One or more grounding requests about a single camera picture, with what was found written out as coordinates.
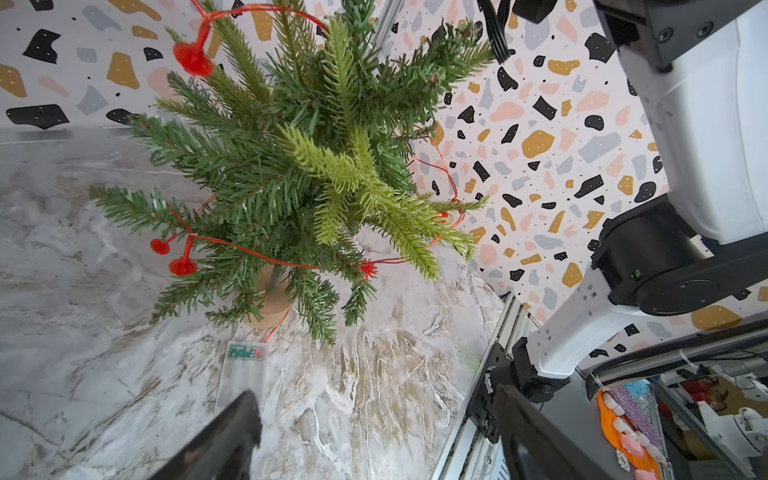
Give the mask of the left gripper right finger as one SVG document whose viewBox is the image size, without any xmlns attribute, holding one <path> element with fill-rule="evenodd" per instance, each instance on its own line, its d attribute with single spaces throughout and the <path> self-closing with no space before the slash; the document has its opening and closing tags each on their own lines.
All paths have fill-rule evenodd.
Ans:
<svg viewBox="0 0 768 480">
<path fill-rule="evenodd" d="M 498 387 L 492 400 L 511 479 L 609 479 L 611 476 L 568 439 L 514 387 Z"/>
</svg>

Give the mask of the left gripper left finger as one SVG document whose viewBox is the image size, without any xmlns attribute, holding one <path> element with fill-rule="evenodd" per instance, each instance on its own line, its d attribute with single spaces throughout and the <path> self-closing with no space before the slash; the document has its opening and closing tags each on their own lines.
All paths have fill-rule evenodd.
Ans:
<svg viewBox="0 0 768 480">
<path fill-rule="evenodd" d="M 150 479 L 249 479 L 261 434 L 256 396 L 246 390 Z"/>
</svg>

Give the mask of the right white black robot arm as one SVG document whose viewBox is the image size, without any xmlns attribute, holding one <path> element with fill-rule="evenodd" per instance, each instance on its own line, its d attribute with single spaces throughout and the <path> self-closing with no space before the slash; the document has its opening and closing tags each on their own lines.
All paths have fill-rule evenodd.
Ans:
<svg viewBox="0 0 768 480">
<path fill-rule="evenodd" d="M 544 403 L 640 318 L 705 308 L 767 277 L 767 5 L 599 1 L 642 102 L 667 193 L 607 220 L 577 291 L 509 352 L 487 359 L 467 408 L 492 442 L 507 399 Z"/>
</svg>

